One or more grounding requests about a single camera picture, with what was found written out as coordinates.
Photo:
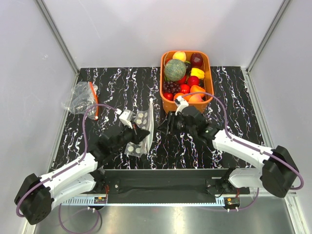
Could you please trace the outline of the polka dot zip bag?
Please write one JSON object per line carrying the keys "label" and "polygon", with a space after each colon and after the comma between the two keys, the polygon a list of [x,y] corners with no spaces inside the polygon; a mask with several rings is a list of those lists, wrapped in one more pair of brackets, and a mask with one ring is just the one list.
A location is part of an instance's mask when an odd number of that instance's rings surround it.
{"label": "polka dot zip bag", "polygon": [[132,118],[140,134],[139,143],[128,143],[124,154],[127,156],[141,157],[147,155],[151,148],[154,136],[154,100],[149,99],[149,108],[146,111],[137,111]]}

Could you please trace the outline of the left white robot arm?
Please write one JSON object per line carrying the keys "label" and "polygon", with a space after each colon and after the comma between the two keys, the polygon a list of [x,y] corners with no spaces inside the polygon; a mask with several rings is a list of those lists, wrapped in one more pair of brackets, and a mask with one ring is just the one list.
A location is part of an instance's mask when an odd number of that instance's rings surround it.
{"label": "left white robot arm", "polygon": [[41,176],[28,175],[15,199],[16,214],[31,225],[44,220],[63,201],[78,194],[105,188],[104,179],[92,173],[108,162],[112,155],[128,143],[140,144],[150,131],[134,125],[126,127],[118,135],[102,135],[97,142],[68,164]]}

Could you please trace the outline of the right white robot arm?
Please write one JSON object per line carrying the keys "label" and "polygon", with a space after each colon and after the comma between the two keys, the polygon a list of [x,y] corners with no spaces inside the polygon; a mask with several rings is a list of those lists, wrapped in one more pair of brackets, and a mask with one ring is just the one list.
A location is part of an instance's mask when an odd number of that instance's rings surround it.
{"label": "right white robot arm", "polygon": [[285,147],[273,149],[234,136],[225,128],[209,123],[193,106],[178,112],[169,111],[158,129],[166,135],[189,134],[195,142],[209,149],[229,153],[251,164],[251,168],[230,168],[226,172],[220,181],[226,193],[243,187],[263,188],[284,198],[299,177],[299,169]]}

